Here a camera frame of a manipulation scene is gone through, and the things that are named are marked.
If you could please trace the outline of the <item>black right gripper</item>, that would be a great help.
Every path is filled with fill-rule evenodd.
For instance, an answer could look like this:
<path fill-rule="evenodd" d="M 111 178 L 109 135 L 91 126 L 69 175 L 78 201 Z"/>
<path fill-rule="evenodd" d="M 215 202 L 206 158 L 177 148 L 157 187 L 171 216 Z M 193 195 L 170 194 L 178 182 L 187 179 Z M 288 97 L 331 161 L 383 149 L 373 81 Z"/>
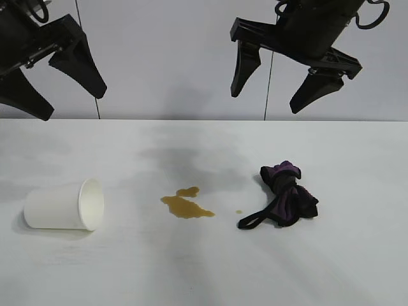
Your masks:
<path fill-rule="evenodd" d="M 362 1 L 280 1 L 276 24 L 236 18 L 230 38 L 237 43 L 237 61 L 231 96 L 237 98 L 246 81 L 261 65 L 259 50 L 265 48 L 317 73 L 308 74 L 289 102 L 296 114 L 315 100 L 339 91 L 342 75 L 353 79 L 360 62 L 332 47 L 335 40 L 362 6 Z"/>

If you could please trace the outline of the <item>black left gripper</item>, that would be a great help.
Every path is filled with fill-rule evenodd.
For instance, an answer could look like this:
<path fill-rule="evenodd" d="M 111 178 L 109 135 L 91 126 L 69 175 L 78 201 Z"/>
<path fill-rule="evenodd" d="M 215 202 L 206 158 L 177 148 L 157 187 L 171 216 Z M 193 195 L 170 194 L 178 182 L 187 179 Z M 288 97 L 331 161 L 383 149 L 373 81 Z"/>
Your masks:
<path fill-rule="evenodd" d="M 53 106 L 37 92 L 20 67 L 32 68 L 53 54 L 48 64 L 101 99 L 107 90 L 91 55 L 86 34 L 69 14 L 38 25 L 16 1 L 1 1 L 1 104 L 43 121 Z"/>

